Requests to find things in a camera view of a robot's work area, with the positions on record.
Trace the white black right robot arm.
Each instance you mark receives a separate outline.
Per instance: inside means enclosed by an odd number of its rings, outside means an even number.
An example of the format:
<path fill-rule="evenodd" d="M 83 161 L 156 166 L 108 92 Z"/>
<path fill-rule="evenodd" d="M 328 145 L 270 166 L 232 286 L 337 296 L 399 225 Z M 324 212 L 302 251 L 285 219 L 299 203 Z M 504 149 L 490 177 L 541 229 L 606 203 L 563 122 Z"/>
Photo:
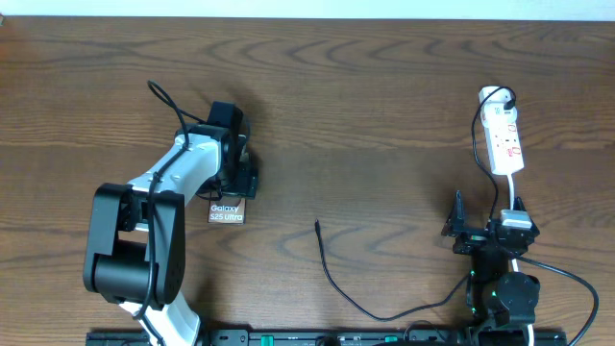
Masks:
<path fill-rule="evenodd" d="M 471 258 L 466 304 L 474 320 L 464 331 L 470 345 L 526 345 L 528 326 L 535 322 L 540 283 L 534 276 L 514 270 L 510 262 L 528 251 L 539 231 L 523 202 L 517 198 L 511 210 L 484 228 L 466 224 L 460 192 L 442 235 L 455 240 L 453 252 Z"/>

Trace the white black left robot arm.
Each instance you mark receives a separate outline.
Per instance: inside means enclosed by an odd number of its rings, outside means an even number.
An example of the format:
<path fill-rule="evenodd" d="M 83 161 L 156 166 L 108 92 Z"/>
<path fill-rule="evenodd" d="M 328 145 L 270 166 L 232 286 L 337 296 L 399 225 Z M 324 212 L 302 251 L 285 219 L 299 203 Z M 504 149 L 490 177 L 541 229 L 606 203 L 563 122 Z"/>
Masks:
<path fill-rule="evenodd" d="M 151 345 L 195 345 L 201 318 L 181 286 L 185 274 L 185 208 L 210 200 L 253 199 L 258 171 L 240 132 L 244 114 L 214 102 L 206 121 L 184 124 L 171 149 L 124 185 L 94 193 L 86 244 L 86 290 L 129 312 Z"/>

